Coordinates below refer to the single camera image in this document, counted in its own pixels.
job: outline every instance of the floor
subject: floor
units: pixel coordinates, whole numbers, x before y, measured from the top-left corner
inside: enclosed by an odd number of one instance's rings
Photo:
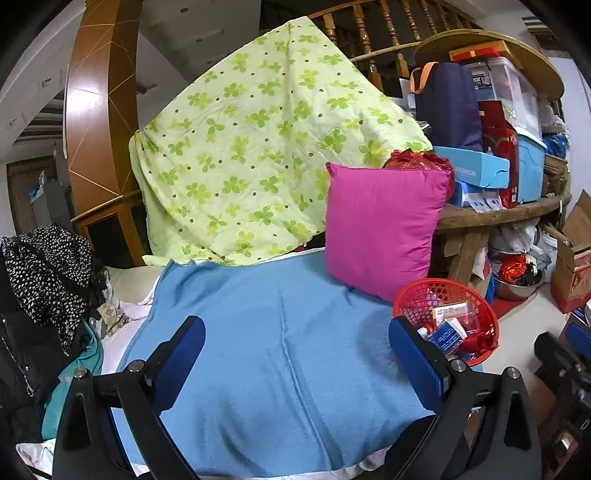
[[[552,408],[554,395],[535,376],[540,363],[534,356],[534,342],[544,332],[558,337],[565,323],[566,315],[550,296],[549,285],[544,284],[531,302],[504,317],[499,347],[482,364],[485,372],[500,374],[506,367],[516,367],[522,373],[538,422]]]

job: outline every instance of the wooden table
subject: wooden table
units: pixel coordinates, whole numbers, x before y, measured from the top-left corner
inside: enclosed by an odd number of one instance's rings
[[[540,199],[498,212],[477,213],[471,208],[445,205],[437,222],[436,234],[445,236],[443,254],[453,257],[448,278],[467,285],[479,249],[488,243],[491,228],[546,215],[563,207],[570,195]]]

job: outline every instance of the navy blue bag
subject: navy blue bag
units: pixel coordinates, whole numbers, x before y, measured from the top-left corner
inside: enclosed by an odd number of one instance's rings
[[[482,125],[470,70],[458,63],[432,61],[423,67],[415,88],[419,70],[411,73],[410,91],[415,94],[417,120],[431,125],[431,143],[481,152]]]

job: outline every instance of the basket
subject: basket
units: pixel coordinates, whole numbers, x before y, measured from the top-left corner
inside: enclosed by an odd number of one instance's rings
[[[544,172],[561,177],[566,171],[566,164],[566,160],[547,153],[544,157]]]
[[[404,315],[415,328],[433,323],[431,310],[442,304],[470,301],[485,333],[493,334],[493,348],[483,355],[469,360],[469,367],[481,364],[490,357],[499,344],[499,323],[491,306],[478,293],[468,287],[445,278],[425,278],[406,286],[394,300],[394,316]]]

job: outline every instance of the wooden door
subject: wooden door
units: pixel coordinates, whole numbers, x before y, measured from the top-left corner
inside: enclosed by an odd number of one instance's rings
[[[38,185],[39,175],[44,170],[47,179],[57,178],[56,161],[53,157],[29,158],[6,165],[10,210],[17,235],[28,233],[37,227],[27,192]]]

